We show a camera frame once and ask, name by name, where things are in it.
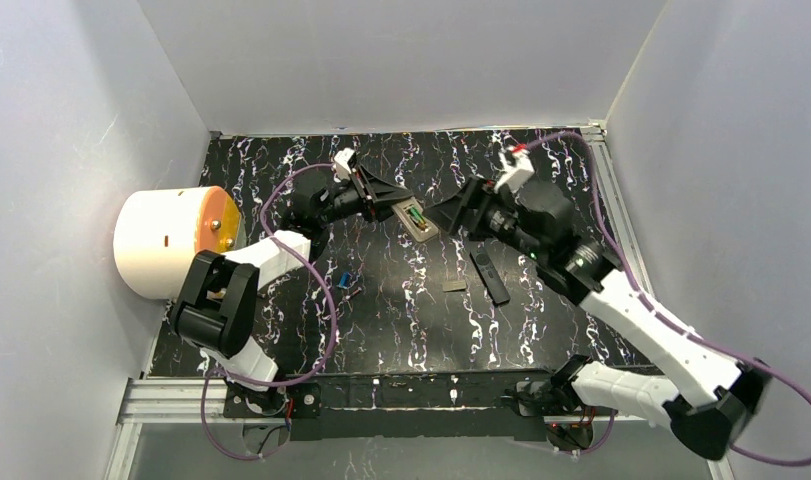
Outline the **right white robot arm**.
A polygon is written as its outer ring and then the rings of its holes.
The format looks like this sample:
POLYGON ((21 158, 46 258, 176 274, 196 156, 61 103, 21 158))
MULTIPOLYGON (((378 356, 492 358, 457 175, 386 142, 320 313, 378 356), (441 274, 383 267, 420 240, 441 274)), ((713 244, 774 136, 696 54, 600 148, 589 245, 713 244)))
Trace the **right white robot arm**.
POLYGON ((711 351, 661 322, 634 292, 615 254, 574 227, 574 203, 537 181, 513 194, 470 178, 451 198, 427 208, 442 230, 495 239, 536 263, 553 292, 605 322, 641 351, 660 375, 611 368, 574 355, 544 382, 520 387, 527 410, 605 407, 668 428, 691 452, 722 459, 757 413, 768 374, 711 351))

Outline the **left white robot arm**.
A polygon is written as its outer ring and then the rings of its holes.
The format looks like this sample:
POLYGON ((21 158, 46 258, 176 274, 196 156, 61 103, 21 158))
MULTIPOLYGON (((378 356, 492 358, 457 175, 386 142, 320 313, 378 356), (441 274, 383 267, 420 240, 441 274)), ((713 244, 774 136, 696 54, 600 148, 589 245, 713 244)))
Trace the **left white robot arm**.
POLYGON ((249 390, 290 384, 277 380, 276 362, 252 337, 259 292, 305 268, 323 290, 331 323, 337 323, 331 289, 313 266, 326 248, 330 225, 351 216, 383 222, 394 205, 413 197, 362 167, 346 167, 336 178, 311 195, 294 193, 278 230, 259 242, 225 254, 197 253, 170 311, 173 333, 212 356, 228 380, 249 390))

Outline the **white remote control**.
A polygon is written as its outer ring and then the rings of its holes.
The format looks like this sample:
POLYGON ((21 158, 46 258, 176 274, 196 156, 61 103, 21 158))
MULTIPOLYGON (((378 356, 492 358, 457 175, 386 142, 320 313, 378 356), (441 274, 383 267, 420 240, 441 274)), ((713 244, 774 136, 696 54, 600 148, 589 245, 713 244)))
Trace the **white remote control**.
POLYGON ((426 243, 439 235, 438 227, 430 219, 424 216, 423 207, 415 198, 394 204, 392 209, 416 243, 426 243), (414 207, 421 213, 422 217, 424 218, 423 223, 417 223, 409 216, 407 212, 409 207, 414 207))

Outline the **grey battery cover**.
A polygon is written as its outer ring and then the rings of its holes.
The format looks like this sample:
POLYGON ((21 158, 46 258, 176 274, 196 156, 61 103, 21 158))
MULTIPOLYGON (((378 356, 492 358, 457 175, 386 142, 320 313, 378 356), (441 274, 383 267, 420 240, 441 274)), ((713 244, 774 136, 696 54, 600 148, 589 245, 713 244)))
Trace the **grey battery cover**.
POLYGON ((442 291, 444 293, 459 292, 467 289, 467 282, 465 280, 449 280, 442 283, 442 291))

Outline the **green battery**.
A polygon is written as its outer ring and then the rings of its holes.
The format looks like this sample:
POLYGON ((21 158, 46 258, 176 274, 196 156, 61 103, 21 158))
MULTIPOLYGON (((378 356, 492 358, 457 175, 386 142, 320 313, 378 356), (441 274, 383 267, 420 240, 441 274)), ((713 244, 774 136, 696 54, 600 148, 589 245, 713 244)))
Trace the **green battery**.
POLYGON ((414 207, 409 207, 407 209, 409 216, 417 223, 423 223, 424 218, 422 217, 421 213, 414 207))

